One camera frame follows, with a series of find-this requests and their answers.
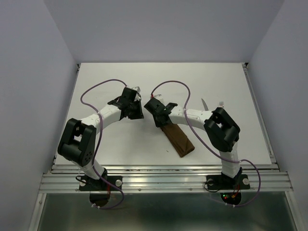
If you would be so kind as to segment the brown cloth napkin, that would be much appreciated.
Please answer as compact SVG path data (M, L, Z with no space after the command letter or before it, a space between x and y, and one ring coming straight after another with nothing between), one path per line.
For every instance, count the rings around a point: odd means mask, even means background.
M166 135L180 158L185 157L195 150L195 146L177 124L163 126L161 127L161 130Z

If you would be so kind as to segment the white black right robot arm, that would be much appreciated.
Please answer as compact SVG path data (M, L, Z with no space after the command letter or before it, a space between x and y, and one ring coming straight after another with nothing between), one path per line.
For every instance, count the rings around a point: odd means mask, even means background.
M164 105L153 97L145 104L145 109L153 116L158 128L167 125L187 125L197 135L194 128L204 130L216 154L208 145L206 147L215 156L221 159L222 171L220 175L207 177L210 190L233 189L240 183L242 168L237 152L240 128L222 108L214 111L200 111L183 108L176 103Z

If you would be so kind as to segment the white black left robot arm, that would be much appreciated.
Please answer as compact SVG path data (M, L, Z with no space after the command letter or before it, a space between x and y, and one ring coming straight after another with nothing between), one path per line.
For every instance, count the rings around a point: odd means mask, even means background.
M96 113L81 120L71 118L67 121L57 153L85 173L78 179L81 191L110 189L107 184L107 170L94 157L95 144L98 143L96 135L102 135L102 129L123 118L144 118L139 87L124 87L120 96Z

